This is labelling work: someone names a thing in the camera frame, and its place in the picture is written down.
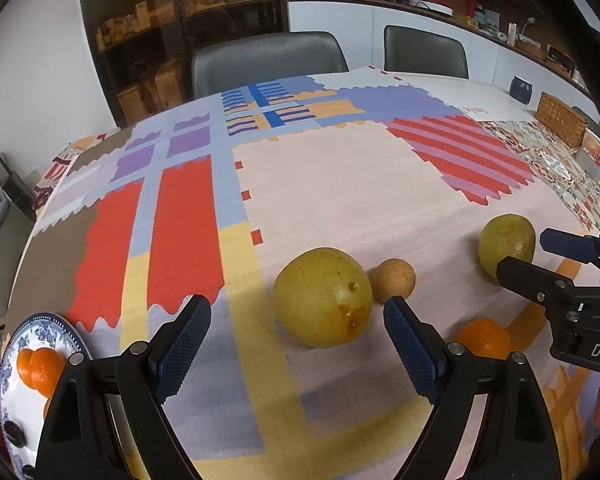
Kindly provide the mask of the dark plum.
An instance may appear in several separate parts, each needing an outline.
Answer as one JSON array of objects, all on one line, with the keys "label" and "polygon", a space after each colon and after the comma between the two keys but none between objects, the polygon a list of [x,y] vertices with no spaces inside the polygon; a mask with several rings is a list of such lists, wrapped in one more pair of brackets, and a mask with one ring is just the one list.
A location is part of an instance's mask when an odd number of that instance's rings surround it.
[{"label": "dark plum", "polygon": [[26,435],[15,422],[6,420],[3,425],[3,431],[8,442],[15,448],[24,448],[27,445]]},{"label": "dark plum", "polygon": [[26,480],[35,480],[35,468],[31,465],[24,465],[22,467],[22,474]]}]

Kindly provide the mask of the green pear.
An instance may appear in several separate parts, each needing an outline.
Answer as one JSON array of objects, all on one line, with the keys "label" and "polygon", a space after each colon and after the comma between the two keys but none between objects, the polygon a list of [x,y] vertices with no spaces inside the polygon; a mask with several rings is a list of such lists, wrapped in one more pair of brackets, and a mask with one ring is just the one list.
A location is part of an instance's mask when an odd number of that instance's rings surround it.
[{"label": "green pear", "polygon": [[520,214],[501,214],[492,218],[478,237],[478,258],[482,270],[494,282],[496,268],[506,257],[531,262],[535,252],[535,229]]}]

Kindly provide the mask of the small orange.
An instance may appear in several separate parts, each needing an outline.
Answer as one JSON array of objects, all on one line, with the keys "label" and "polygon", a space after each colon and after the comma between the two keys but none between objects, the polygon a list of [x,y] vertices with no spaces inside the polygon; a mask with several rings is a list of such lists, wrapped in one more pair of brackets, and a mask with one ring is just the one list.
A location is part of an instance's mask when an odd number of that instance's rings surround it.
[{"label": "small orange", "polygon": [[477,318],[468,323],[455,336],[475,356],[505,360],[510,352],[507,330],[492,318]]},{"label": "small orange", "polygon": [[22,349],[17,356],[17,373],[21,381],[30,389],[33,389],[31,382],[30,361],[33,351],[28,348]]}]

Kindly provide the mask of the medium orange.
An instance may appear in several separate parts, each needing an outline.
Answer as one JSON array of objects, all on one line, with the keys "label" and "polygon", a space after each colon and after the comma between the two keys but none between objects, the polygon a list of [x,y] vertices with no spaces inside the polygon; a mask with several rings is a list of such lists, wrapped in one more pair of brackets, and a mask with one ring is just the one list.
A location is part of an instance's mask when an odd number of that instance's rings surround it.
[{"label": "medium orange", "polygon": [[50,399],[54,395],[65,364],[65,358],[54,349],[35,350],[29,362],[31,387],[44,398]]}]

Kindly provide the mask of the yellow pear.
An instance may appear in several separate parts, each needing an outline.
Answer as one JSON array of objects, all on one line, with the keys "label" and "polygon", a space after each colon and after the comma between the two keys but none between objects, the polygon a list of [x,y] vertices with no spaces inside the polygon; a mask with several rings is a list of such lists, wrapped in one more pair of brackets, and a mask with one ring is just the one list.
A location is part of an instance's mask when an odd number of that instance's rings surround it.
[{"label": "yellow pear", "polygon": [[364,332],[373,292],[356,260],[339,249],[319,247],[279,272],[273,302],[279,323],[291,336],[326,349],[348,344]]}]

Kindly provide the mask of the large orange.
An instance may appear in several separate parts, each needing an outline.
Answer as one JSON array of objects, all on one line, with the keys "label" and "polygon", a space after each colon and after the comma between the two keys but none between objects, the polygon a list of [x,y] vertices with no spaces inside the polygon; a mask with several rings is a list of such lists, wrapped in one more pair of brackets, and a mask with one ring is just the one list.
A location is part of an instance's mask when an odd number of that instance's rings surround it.
[{"label": "large orange", "polygon": [[48,410],[50,409],[50,402],[52,402],[51,398],[47,398],[43,408],[43,418],[46,419]]}]

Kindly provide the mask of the blue white porcelain plate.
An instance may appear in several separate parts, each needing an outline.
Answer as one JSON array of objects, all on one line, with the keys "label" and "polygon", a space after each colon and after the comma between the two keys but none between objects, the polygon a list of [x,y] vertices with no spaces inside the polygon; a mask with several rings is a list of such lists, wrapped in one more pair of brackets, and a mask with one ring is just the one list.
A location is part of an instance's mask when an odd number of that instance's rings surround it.
[{"label": "blue white porcelain plate", "polygon": [[14,331],[6,344],[0,366],[0,425],[6,420],[15,422],[24,432],[27,445],[15,448],[3,431],[6,448],[18,479],[24,479],[22,467],[35,466],[38,441],[44,426],[44,396],[28,388],[17,373],[18,353],[28,348],[51,348],[68,359],[73,353],[81,352],[91,358],[91,352],[79,333],[62,316],[43,312],[29,316]]}]

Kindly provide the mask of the patterned tile placemat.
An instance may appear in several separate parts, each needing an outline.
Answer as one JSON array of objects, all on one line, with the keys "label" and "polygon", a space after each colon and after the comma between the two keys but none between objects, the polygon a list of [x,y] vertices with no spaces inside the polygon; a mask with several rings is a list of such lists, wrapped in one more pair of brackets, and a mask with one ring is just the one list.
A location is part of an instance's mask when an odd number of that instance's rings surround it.
[{"label": "patterned tile placemat", "polygon": [[600,183],[576,162],[570,148],[540,122],[479,122],[522,158],[588,232],[600,229]]}]

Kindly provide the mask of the woven wicker basket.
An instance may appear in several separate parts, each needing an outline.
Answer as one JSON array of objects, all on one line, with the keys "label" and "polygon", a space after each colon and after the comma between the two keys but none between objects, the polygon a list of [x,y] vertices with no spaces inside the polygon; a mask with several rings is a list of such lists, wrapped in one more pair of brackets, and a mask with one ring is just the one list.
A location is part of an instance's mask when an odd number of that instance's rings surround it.
[{"label": "woven wicker basket", "polygon": [[542,92],[534,117],[570,148],[580,148],[582,145],[588,123],[556,96]]}]

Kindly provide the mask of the brown kiwi rear small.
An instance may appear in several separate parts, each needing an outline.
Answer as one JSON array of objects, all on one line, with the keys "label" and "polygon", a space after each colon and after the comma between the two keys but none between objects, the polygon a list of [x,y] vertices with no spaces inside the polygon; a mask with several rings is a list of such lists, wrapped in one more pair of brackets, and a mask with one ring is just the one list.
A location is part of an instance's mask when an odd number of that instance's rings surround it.
[{"label": "brown kiwi rear small", "polygon": [[390,258],[368,272],[374,298],[384,304],[393,296],[408,298],[416,286],[414,268],[405,260]]}]

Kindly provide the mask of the dark blue mug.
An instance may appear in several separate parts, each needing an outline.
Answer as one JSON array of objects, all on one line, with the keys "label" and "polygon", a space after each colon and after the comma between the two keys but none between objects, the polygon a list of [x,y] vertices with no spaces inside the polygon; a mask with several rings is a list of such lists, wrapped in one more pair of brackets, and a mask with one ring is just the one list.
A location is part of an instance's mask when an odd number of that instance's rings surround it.
[{"label": "dark blue mug", "polygon": [[533,87],[530,82],[525,81],[519,76],[513,76],[509,85],[508,94],[518,102],[524,105],[530,103],[533,93]]}]

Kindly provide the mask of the black hand trolley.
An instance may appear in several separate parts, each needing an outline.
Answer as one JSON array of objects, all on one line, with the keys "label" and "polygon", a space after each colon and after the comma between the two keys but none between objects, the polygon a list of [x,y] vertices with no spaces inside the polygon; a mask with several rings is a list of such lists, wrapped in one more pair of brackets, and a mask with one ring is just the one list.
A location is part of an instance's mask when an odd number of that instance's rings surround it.
[{"label": "black hand trolley", "polygon": [[7,196],[16,204],[16,206],[31,220],[36,218],[34,210],[35,196],[31,189],[26,185],[14,170],[11,170],[8,163],[0,154],[0,167],[6,178],[1,183],[2,189]]}]

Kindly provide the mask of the grey chair right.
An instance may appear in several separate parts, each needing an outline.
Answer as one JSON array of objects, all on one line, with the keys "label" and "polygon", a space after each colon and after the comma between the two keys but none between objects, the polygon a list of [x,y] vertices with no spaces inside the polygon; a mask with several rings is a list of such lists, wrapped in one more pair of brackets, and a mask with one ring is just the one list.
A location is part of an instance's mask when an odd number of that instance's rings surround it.
[{"label": "grey chair right", "polygon": [[465,49],[456,39],[388,25],[384,48],[384,69],[388,72],[469,78]]}]

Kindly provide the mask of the grey chair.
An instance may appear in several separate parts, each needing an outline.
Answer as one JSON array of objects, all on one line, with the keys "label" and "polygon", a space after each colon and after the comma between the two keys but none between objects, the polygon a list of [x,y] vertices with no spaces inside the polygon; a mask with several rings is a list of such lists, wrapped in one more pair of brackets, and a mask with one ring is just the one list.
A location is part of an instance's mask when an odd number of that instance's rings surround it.
[{"label": "grey chair", "polygon": [[329,32],[276,32],[205,47],[192,59],[193,96],[212,96],[248,84],[349,70]]},{"label": "grey chair", "polygon": [[469,78],[465,49],[456,39],[388,25],[384,48],[384,69],[388,72]]}]

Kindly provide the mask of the colourful patchwork tablecloth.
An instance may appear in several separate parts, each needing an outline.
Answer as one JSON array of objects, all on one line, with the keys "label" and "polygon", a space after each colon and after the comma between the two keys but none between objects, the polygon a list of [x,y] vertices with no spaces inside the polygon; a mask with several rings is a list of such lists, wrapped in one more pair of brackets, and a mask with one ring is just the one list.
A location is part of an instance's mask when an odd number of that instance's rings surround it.
[{"label": "colourful patchwork tablecloth", "polygon": [[84,152],[21,260],[2,412],[38,442],[48,399],[24,349],[92,358],[148,341],[193,296],[211,324],[166,417],[206,479],[387,479],[431,406],[382,304],[402,295],[444,340],[530,362],[560,470],[595,438],[597,374],[550,356],[543,309],[495,281],[507,254],[600,285],[539,245],[600,229],[600,183],[529,107],[487,84],[375,67],[246,84],[148,118]]}]

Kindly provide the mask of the red striped folded cloth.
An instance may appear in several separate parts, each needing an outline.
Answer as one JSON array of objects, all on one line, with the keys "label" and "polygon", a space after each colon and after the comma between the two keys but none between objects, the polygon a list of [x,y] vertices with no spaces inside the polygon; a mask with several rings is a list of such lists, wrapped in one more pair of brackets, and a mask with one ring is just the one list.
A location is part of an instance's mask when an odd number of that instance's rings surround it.
[{"label": "red striped folded cloth", "polygon": [[41,180],[33,188],[34,201],[33,210],[39,214],[46,205],[54,189],[59,184],[61,179],[68,174],[68,170],[73,164],[71,158],[61,158],[59,156],[53,159],[50,168],[43,174]]}]

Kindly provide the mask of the grey chair left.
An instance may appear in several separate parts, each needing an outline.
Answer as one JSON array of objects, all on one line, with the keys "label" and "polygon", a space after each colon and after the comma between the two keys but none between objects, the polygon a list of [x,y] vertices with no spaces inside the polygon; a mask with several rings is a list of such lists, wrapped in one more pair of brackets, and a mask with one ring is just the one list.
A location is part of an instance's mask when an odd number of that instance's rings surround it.
[{"label": "grey chair left", "polygon": [[205,47],[192,59],[193,96],[212,96],[248,84],[349,70],[329,32],[276,32]]}]

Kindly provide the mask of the dark wooden shelf cabinet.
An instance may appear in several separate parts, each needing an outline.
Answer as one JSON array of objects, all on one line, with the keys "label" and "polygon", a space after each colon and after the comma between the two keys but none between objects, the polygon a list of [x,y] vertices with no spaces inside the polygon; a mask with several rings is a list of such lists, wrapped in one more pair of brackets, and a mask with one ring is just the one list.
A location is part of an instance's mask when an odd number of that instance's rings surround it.
[{"label": "dark wooden shelf cabinet", "polygon": [[120,126],[190,101],[197,51],[283,28],[279,0],[80,3],[96,73]]}]

